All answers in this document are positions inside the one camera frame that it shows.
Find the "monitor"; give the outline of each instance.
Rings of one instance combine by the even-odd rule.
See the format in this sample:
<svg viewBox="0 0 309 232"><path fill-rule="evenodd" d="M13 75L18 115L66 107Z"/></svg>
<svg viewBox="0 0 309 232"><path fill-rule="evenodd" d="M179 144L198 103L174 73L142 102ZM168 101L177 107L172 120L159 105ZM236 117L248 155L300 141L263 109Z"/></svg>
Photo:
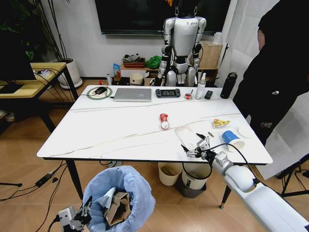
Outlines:
<svg viewBox="0 0 309 232"><path fill-rule="evenodd" d="M22 87L15 81L35 80L36 78L19 35L11 31L0 30L0 38L2 55L0 81L9 83L0 87L0 93L14 93Z"/></svg>

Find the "white bottle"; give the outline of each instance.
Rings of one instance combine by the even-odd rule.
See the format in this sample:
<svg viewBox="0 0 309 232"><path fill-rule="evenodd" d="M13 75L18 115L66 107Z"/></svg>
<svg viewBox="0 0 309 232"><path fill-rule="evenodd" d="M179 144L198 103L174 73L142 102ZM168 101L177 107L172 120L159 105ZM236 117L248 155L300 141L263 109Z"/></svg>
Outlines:
<svg viewBox="0 0 309 232"><path fill-rule="evenodd" d="M112 78L111 78L111 75L106 74L106 79L107 79L108 85L111 86L111 85L112 85Z"/></svg>
<svg viewBox="0 0 309 232"><path fill-rule="evenodd" d="M195 93L195 98L198 100L202 99L203 91L206 85L205 78L206 78L206 73L203 73L203 76L201 77L197 85L197 92Z"/></svg>

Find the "black clothing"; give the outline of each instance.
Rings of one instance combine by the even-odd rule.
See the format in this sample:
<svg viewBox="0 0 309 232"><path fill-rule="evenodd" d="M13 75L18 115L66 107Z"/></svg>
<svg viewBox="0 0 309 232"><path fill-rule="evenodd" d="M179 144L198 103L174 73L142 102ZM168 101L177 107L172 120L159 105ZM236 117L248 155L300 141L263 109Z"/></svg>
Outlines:
<svg viewBox="0 0 309 232"><path fill-rule="evenodd" d="M308 6L309 0L281 0L262 17L265 45L233 99L264 145L297 96L309 91ZM299 32L303 41L293 43Z"/></svg>

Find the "plastic bag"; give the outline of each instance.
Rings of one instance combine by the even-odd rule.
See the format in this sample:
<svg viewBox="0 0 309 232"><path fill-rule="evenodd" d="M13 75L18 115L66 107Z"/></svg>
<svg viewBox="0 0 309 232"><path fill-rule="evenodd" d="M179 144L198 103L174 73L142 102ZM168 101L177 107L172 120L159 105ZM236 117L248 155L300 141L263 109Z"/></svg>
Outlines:
<svg viewBox="0 0 309 232"><path fill-rule="evenodd" d="M113 187L116 187L117 191L129 193L131 214L124 222L110 227L103 217L102 206L99 203L93 203L90 207L92 220L88 229L91 232L137 231L152 214L155 199L151 194L151 187L148 182L133 167L108 168L97 174L85 189L83 204L90 196L92 196L92 202L94 202Z"/></svg>

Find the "blue cup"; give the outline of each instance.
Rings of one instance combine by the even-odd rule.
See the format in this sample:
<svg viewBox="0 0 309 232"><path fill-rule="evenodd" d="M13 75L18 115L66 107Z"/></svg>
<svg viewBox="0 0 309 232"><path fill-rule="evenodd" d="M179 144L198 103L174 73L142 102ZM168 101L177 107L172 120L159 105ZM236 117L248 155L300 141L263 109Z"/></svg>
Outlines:
<svg viewBox="0 0 309 232"><path fill-rule="evenodd" d="M242 147L245 146L245 143L239 138L237 137L237 135L235 135L232 131L227 130L226 132L224 132L222 134L222 138L224 140L225 143L227 144L232 144L234 145L237 149L241 149ZM236 149L232 146L227 145L227 148L229 151L231 152L235 152Z"/></svg>

